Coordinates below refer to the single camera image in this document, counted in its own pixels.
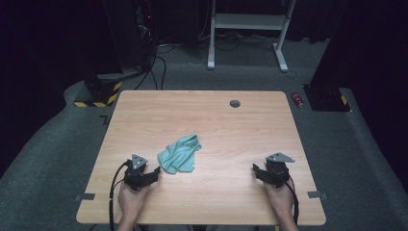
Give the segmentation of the red can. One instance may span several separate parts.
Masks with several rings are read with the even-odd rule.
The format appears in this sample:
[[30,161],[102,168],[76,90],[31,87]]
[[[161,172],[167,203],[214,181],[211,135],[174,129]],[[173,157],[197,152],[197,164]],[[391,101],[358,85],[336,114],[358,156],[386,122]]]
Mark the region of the red can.
[[300,108],[300,109],[303,108],[304,106],[303,100],[301,99],[300,95],[297,92],[294,92],[292,94],[292,99],[297,108]]

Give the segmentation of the dark equipment rack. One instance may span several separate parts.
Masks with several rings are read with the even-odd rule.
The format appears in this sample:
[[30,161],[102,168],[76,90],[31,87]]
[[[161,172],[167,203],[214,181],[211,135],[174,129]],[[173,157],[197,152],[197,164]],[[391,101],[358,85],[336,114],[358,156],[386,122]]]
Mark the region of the dark equipment rack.
[[135,17],[141,46],[141,70],[146,72],[150,67],[157,50],[158,33],[154,17],[153,0],[134,0]]

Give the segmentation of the teal cloth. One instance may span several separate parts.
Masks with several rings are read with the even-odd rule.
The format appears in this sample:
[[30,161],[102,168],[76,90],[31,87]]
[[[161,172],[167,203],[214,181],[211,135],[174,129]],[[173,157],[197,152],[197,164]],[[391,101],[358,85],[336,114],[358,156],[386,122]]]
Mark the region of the teal cloth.
[[161,167],[170,174],[177,172],[193,172],[194,154],[201,149],[197,135],[189,135],[180,138],[170,144],[164,151],[158,154]]

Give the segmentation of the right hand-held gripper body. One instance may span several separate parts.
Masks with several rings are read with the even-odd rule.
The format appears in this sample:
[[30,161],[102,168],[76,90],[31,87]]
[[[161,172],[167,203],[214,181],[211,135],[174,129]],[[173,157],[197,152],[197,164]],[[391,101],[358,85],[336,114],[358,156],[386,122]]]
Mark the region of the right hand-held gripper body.
[[266,156],[265,182],[274,185],[276,189],[281,188],[289,179],[287,163],[294,163],[295,159],[277,152]]

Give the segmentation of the person's left hand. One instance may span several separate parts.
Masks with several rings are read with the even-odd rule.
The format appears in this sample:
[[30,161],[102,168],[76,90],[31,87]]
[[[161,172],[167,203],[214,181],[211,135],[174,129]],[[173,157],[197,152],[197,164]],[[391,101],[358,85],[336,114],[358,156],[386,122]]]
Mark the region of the person's left hand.
[[134,224],[136,222],[149,189],[150,187],[146,186],[134,191],[129,185],[121,184],[118,196],[119,206],[122,211],[121,223],[129,222]]

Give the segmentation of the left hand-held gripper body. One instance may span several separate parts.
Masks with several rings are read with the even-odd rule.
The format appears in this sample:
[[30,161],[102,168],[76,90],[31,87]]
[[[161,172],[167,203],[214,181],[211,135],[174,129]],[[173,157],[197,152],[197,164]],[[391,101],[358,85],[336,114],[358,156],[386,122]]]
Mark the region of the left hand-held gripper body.
[[145,187],[145,177],[151,176],[149,173],[144,173],[146,164],[147,160],[137,154],[133,154],[132,159],[126,162],[127,169],[124,173],[124,183],[134,191],[139,191]]

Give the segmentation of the white metal desk frame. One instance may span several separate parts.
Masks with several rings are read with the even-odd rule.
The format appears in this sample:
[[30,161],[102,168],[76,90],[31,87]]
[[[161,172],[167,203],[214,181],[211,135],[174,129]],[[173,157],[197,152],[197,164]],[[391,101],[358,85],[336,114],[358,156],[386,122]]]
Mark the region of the white metal desk frame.
[[207,68],[212,70],[216,66],[215,37],[216,29],[242,29],[279,31],[278,41],[272,45],[274,54],[282,72],[288,72],[289,68],[285,61],[282,46],[292,19],[296,0],[290,0],[288,10],[281,15],[268,14],[242,14],[242,13],[218,13],[217,0],[212,0],[210,43],[207,59]]

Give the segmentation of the person's right hand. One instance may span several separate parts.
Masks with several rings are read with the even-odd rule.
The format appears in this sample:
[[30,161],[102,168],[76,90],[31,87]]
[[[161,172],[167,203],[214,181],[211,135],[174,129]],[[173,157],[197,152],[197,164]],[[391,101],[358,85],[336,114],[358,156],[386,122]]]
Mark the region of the person's right hand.
[[274,185],[265,183],[270,207],[280,225],[293,222],[293,181],[287,181],[287,186],[276,188]]

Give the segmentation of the black yellow striped stand base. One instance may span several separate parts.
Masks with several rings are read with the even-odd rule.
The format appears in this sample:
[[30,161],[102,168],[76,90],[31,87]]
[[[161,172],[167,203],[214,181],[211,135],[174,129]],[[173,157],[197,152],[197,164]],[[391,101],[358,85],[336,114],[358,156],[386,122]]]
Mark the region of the black yellow striped stand base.
[[80,108],[110,107],[115,102],[121,85],[121,81],[100,80],[97,77],[85,80],[74,99],[74,105]]

